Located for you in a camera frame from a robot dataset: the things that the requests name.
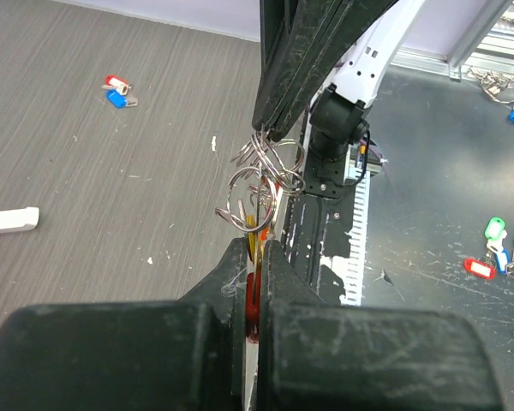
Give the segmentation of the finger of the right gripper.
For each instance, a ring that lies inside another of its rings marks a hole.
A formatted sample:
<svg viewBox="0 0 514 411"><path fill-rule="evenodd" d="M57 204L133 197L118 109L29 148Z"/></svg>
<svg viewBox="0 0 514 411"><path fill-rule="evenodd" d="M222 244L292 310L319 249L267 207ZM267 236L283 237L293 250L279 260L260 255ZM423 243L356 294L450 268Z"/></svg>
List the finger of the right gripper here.
<svg viewBox="0 0 514 411"><path fill-rule="evenodd" d="M288 131L351 46L350 1L261 1L252 127Z"/></svg>
<svg viewBox="0 0 514 411"><path fill-rule="evenodd" d="M394 1L265 2L265 131L280 141L341 56Z"/></svg>

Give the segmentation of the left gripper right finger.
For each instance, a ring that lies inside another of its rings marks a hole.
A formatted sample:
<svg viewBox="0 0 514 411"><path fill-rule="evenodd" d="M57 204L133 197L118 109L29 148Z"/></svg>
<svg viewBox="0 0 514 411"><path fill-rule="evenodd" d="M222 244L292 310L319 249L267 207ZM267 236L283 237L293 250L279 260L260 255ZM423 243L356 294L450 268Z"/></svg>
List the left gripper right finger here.
<svg viewBox="0 0 514 411"><path fill-rule="evenodd" d="M266 244L259 410L500 410L475 328L452 313L326 304Z"/></svg>

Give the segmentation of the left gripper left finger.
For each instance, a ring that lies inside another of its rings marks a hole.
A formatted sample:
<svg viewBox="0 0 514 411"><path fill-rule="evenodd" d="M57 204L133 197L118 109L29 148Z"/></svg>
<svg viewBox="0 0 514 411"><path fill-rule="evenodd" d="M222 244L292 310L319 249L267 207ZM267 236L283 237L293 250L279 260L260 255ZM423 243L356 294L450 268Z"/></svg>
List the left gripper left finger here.
<svg viewBox="0 0 514 411"><path fill-rule="evenodd" d="M0 326L0 410L240 410L247 264L234 239L176 301L41 304Z"/></svg>

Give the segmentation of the red handled keyring with keys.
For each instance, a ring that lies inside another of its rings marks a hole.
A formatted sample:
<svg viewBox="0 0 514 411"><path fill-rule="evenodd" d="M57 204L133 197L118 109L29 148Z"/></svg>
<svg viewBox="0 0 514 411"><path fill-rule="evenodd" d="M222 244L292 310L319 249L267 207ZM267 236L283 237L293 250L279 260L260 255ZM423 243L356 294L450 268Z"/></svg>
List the red handled keyring with keys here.
<svg viewBox="0 0 514 411"><path fill-rule="evenodd" d="M283 199L301 194L306 183L301 174L306 151L297 140L275 142L272 132L254 131L248 143L231 159L236 171L228 182L226 205L214 213L243 233L248 274L245 286L245 334L259 341L260 293L265 245L276 237Z"/></svg>

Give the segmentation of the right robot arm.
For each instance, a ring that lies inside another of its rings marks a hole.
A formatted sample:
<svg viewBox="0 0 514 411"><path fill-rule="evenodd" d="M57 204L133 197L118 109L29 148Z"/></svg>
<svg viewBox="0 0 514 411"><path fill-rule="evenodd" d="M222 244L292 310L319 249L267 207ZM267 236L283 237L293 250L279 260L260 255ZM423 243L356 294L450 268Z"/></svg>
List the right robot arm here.
<svg viewBox="0 0 514 411"><path fill-rule="evenodd" d="M342 158L367 132L365 117L423 1L262 1L261 75L252 127L283 139L306 107L314 152Z"/></svg>

